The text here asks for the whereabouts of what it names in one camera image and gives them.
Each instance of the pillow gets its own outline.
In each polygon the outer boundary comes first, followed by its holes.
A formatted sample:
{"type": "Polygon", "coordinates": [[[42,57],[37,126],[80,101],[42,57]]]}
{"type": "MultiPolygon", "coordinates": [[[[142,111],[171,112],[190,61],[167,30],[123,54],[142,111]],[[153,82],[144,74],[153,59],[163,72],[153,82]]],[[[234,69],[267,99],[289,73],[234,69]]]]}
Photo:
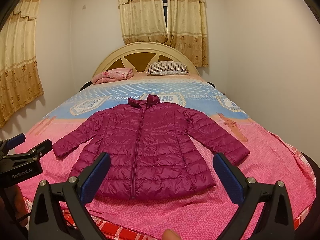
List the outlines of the pillow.
{"type": "Polygon", "coordinates": [[[169,76],[169,75],[188,75],[187,72],[184,71],[157,71],[152,72],[151,76],[169,76]]]}
{"type": "Polygon", "coordinates": [[[150,64],[150,67],[147,70],[147,74],[151,74],[153,72],[159,72],[159,71],[182,71],[182,72],[189,73],[187,66],[182,64],[181,62],[158,61],[150,64]]]}

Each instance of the floral curtain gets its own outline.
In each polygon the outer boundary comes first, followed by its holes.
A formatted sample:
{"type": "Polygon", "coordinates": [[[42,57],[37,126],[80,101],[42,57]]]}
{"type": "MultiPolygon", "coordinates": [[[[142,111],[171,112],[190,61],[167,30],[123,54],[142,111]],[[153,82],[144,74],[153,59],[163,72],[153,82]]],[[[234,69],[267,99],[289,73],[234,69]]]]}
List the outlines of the floral curtain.
{"type": "Polygon", "coordinates": [[[162,0],[119,0],[125,44],[138,41],[167,42],[162,0]]]}
{"type": "Polygon", "coordinates": [[[204,0],[168,0],[168,41],[196,67],[208,67],[208,34],[204,0]]]}
{"type": "Polygon", "coordinates": [[[21,0],[0,31],[0,127],[44,94],[35,53],[39,4],[40,0],[21,0]]]}

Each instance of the jacket sleeve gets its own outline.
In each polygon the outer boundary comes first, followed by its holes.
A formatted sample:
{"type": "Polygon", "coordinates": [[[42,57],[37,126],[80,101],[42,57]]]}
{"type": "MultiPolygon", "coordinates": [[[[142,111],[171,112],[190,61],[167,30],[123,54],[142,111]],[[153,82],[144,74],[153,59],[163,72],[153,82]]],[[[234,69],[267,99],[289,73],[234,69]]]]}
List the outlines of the jacket sleeve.
{"type": "Polygon", "coordinates": [[[207,115],[185,109],[188,135],[215,153],[223,153],[233,165],[238,165],[250,151],[207,115]]]}
{"type": "Polygon", "coordinates": [[[54,154],[64,158],[79,147],[80,144],[93,138],[102,126],[106,111],[98,111],[85,120],[76,130],[59,139],[52,145],[54,154]]]}

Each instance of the jacket collar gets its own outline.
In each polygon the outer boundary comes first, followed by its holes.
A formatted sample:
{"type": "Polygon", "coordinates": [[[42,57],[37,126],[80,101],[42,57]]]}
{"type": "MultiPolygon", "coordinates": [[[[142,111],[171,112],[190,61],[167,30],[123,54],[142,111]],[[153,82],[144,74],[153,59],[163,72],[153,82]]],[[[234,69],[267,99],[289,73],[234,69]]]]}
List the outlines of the jacket collar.
{"type": "Polygon", "coordinates": [[[128,104],[135,107],[141,107],[144,104],[147,104],[147,106],[153,106],[160,103],[160,98],[156,95],[148,95],[147,100],[136,100],[133,98],[128,99],[128,104]]]}

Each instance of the silver screw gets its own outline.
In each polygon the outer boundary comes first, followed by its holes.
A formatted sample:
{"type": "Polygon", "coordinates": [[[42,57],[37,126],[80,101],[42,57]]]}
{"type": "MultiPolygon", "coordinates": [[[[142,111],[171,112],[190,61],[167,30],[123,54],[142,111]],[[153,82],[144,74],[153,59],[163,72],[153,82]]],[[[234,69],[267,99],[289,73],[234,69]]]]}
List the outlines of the silver screw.
{"type": "Polygon", "coordinates": [[[75,177],[75,176],[72,176],[72,177],[70,177],[70,178],[68,179],[68,181],[69,181],[70,183],[74,183],[74,182],[76,182],[76,180],[77,180],[77,177],[75,177]]]}
{"type": "Polygon", "coordinates": [[[284,186],[284,182],[281,181],[281,180],[279,180],[279,181],[277,182],[277,184],[278,184],[279,187],[283,187],[283,186],[284,186]]]}
{"type": "Polygon", "coordinates": [[[254,183],[257,182],[254,177],[249,177],[249,178],[247,178],[247,181],[248,181],[250,184],[254,184],[254,183]]]}
{"type": "Polygon", "coordinates": [[[44,186],[45,184],[47,184],[47,181],[45,179],[40,181],[40,186],[44,186]]]}

